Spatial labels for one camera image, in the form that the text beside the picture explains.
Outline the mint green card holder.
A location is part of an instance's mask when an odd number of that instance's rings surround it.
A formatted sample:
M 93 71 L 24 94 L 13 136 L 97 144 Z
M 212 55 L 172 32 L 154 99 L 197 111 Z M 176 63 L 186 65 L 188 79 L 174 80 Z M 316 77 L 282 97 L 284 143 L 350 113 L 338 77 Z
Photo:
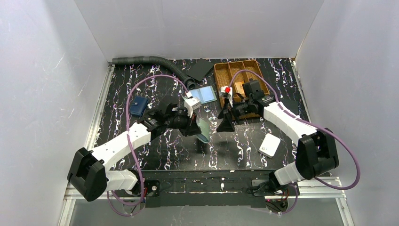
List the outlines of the mint green card holder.
M 202 118 L 197 119 L 197 125 L 200 128 L 201 132 L 196 135 L 196 137 L 201 141 L 202 143 L 209 143 L 210 140 L 210 125 L 208 121 L 205 121 Z

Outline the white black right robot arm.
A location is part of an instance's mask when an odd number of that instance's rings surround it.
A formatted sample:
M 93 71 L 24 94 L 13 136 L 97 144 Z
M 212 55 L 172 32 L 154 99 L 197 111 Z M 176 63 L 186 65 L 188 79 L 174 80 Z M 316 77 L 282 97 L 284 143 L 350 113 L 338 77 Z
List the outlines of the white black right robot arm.
M 259 81 L 243 84 L 245 97 L 233 101 L 231 87 L 221 87 L 219 95 L 224 99 L 218 118 L 222 120 L 217 132 L 234 132 L 233 120 L 254 113 L 262 116 L 285 133 L 295 144 L 297 153 L 293 163 L 269 174 L 269 180 L 259 185 L 268 191 L 277 191 L 290 183 L 310 180 L 339 166 L 335 140 L 327 132 L 300 121 L 275 97 L 266 95 Z

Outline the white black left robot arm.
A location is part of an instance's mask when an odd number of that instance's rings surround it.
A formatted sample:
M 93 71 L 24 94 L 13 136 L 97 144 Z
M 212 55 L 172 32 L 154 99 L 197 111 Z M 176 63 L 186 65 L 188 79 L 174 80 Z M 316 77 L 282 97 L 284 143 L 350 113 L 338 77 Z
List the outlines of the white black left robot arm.
M 183 136 L 196 136 L 207 142 L 202 134 L 201 120 L 194 112 L 200 108 L 197 99 L 187 99 L 183 107 L 169 104 L 165 110 L 150 109 L 128 129 L 112 140 L 88 150 L 80 148 L 72 160 L 67 180 L 88 201 L 104 192 L 133 190 L 144 184 L 141 173 L 132 170 L 115 171 L 111 167 L 136 148 L 150 143 L 167 129 L 177 129 Z

